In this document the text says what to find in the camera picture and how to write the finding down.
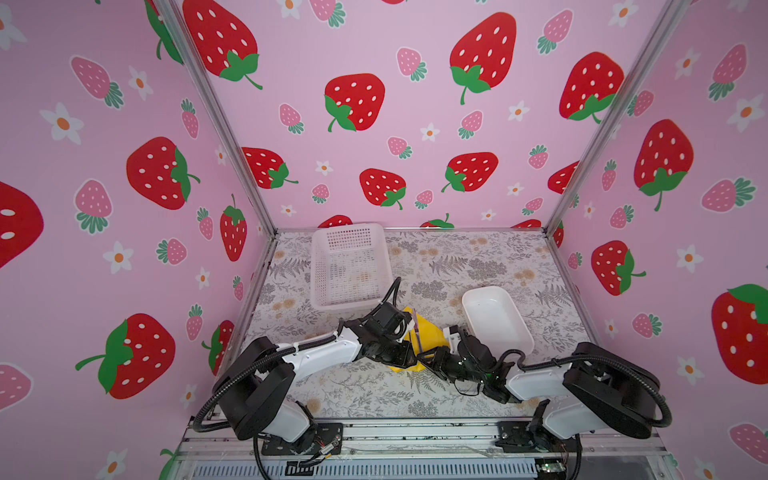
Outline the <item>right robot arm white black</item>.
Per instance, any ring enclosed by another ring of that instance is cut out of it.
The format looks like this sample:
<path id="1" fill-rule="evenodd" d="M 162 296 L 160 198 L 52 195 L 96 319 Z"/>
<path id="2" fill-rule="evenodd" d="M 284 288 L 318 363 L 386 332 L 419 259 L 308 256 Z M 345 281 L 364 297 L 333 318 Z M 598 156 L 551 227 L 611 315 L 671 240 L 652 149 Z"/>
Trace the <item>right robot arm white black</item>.
<path id="1" fill-rule="evenodd" d="M 565 358 L 528 363 L 520 349 L 495 356 L 466 329 L 448 330 L 449 344 L 419 352 L 415 359 L 438 378 L 497 403 L 539 401 L 533 435 L 540 430 L 566 440 L 610 428 L 647 439 L 672 423 L 672 412 L 650 372 L 591 343 L 581 342 Z"/>

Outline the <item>yellow paper napkin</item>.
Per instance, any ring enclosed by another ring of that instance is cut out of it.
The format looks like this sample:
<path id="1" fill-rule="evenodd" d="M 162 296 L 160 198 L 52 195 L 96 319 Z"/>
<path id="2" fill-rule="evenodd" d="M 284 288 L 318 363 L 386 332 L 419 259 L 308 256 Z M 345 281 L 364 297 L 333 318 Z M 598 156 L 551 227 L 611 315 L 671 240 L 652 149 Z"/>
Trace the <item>yellow paper napkin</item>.
<path id="1" fill-rule="evenodd" d="M 405 311 L 412 316 L 413 324 L 408 327 L 404 340 L 411 344 L 416 356 L 428 351 L 437 352 L 440 347 L 446 347 L 448 351 L 451 351 L 450 341 L 444 338 L 441 328 L 428 321 L 422 315 L 415 313 L 412 307 L 406 307 Z M 426 369 L 419 361 L 416 365 L 407 368 L 390 367 L 390 369 L 397 373 L 435 372 L 435 369 Z"/>

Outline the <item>aluminium frame corner post left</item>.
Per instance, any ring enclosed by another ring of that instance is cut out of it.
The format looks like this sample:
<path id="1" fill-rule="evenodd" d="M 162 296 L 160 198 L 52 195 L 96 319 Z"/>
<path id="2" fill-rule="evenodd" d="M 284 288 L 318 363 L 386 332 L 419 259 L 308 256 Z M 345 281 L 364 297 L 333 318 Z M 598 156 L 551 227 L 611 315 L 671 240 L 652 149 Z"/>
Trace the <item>aluminium frame corner post left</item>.
<path id="1" fill-rule="evenodd" d="M 158 1 L 156 5 L 267 237 L 275 237 L 277 228 L 259 195 L 257 178 L 212 85 L 218 79 L 262 88 L 252 79 L 260 60 L 253 33 L 217 1 Z"/>

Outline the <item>aluminium frame corner post right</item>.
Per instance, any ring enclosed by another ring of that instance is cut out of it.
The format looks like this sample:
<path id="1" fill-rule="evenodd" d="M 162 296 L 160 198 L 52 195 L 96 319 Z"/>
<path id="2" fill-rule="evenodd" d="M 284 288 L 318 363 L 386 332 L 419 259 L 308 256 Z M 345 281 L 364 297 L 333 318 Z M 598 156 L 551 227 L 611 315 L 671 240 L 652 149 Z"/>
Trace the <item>aluminium frame corner post right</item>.
<path id="1" fill-rule="evenodd" d="M 660 11 L 658 18 L 645 43 L 639 50 L 638 56 L 631 69 L 626 74 L 616 99 L 612 102 L 607 115 L 602 120 L 601 125 L 588 144 L 564 195 L 557 204 L 547 226 L 543 229 L 547 240 L 554 239 L 556 227 L 564 220 L 570 205 L 584 183 L 588 180 L 595 164 L 610 143 L 611 135 L 615 128 L 622 122 L 622 119 L 625 116 L 625 110 L 633 98 L 633 95 L 652 72 L 656 61 L 682 21 L 689 6 L 689 1 L 670 0 L 665 3 Z"/>

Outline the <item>white perforated plastic basket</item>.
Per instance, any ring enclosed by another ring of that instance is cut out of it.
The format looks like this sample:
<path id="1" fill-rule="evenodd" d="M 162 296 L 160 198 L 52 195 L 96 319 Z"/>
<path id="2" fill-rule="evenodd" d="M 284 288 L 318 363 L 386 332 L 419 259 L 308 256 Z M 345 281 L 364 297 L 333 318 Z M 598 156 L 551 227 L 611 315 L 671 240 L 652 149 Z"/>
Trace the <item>white perforated plastic basket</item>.
<path id="1" fill-rule="evenodd" d="M 310 302 L 319 311 L 371 309 L 394 281 L 384 229 L 375 223 L 319 229 L 311 239 Z"/>

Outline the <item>aluminium frame corner post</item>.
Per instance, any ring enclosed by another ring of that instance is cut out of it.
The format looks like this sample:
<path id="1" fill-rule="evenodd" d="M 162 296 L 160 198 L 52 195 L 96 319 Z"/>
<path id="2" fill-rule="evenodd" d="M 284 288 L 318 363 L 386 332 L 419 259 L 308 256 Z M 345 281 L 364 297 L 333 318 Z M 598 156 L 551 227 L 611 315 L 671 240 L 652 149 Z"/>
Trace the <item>aluminium frame corner post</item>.
<path id="1" fill-rule="evenodd" d="M 158 1 L 156 5 L 267 237 L 275 237 L 277 228 L 259 195 L 257 178 L 212 85 L 218 79 L 262 88 L 252 79 L 260 60 L 253 33 L 217 1 Z"/>
<path id="2" fill-rule="evenodd" d="M 547 240 L 554 239 L 556 227 L 564 220 L 570 205 L 584 183 L 588 180 L 595 164 L 610 143 L 611 135 L 615 128 L 622 122 L 622 119 L 625 116 L 625 110 L 633 98 L 633 95 L 652 72 L 656 61 L 682 21 L 689 6 L 689 1 L 670 0 L 665 3 L 660 11 L 658 18 L 645 43 L 639 50 L 638 56 L 631 69 L 626 74 L 616 99 L 612 102 L 607 115 L 602 120 L 601 125 L 588 144 L 564 195 L 557 204 L 547 226 L 543 229 Z"/>

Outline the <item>white rectangular plastic tray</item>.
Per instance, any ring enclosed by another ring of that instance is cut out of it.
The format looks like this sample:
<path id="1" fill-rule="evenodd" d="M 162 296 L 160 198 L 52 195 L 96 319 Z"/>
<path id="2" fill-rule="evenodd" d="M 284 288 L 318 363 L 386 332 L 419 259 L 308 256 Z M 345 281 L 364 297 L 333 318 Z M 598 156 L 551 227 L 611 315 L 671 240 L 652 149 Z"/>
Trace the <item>white rectangular plastic tray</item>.
<path id="1" fill-rule="evenodd" d="M 499 286 L 471 289 L 462 296 L 469 331 L 499 358 L 516 349 L 526 356 L 534 350 L 534 339 L 509 293 Z"/>

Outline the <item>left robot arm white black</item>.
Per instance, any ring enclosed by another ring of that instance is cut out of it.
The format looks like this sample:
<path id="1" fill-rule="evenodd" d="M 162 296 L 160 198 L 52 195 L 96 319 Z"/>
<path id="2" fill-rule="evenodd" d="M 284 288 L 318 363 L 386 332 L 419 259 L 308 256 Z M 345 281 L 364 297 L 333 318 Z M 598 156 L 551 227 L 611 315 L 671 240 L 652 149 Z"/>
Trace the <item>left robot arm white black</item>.
<path id="1" fill-rule="evenodd" d="M 229 427 L 239 440 L 266 433 L 302 442 L 314 424 L 306 408 L 287 400 L 291 386 L 361 359 L 399 369 L 414 366 L 416 354 L 405 339 L 413 322 L 412 313 L 381 302 L 364 317 L 341 320 L 335 330 L 309 340 L 275 344 L 259 337 L 221 374 L 195 418 L 195 430 Z"/>

